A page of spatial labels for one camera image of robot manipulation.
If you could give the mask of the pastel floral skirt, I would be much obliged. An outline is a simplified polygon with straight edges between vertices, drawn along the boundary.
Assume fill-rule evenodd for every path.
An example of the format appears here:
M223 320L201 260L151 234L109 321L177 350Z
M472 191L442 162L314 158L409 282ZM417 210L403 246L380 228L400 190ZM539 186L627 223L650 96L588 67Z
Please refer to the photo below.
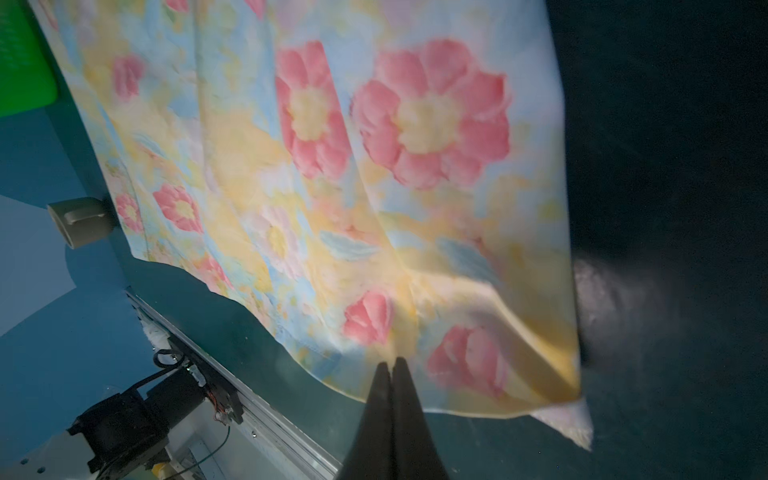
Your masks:
M542 1L35 1L132 255L329 388L582 448L564 100Z

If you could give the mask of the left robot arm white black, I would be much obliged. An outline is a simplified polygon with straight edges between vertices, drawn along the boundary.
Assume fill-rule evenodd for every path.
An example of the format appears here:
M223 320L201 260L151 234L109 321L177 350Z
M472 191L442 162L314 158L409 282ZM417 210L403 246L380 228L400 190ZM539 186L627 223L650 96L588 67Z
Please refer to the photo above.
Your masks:
M1 469L3 479L123 479L163 456L168 435L206 398L190 361L161 349L160 370L85 410L69 428Z

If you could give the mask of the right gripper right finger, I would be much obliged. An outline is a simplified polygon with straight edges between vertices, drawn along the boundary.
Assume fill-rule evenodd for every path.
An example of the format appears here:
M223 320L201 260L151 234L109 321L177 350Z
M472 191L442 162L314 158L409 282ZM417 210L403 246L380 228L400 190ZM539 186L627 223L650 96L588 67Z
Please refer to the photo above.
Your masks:
M448 480L448 473L434 445L412 375L403 357L395 361L391 387L395 479Z

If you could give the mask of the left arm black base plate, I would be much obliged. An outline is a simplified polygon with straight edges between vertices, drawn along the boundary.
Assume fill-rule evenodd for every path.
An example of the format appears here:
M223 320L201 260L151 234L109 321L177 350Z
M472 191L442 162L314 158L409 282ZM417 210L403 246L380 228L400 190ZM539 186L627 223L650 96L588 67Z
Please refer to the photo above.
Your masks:
M243 405L238 390L210 362L175 335L169 337L169 346L183 354L186 370L196 379L198 386L214 407L215 418L224 424L243 422Z

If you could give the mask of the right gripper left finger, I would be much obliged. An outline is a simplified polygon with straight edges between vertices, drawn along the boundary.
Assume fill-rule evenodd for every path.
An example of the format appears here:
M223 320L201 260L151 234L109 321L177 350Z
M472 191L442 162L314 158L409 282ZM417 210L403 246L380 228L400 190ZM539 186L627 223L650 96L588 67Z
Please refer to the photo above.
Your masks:
M391 377L387 363L382 362L376 367L354 442L336 479L393 478L392 417Z

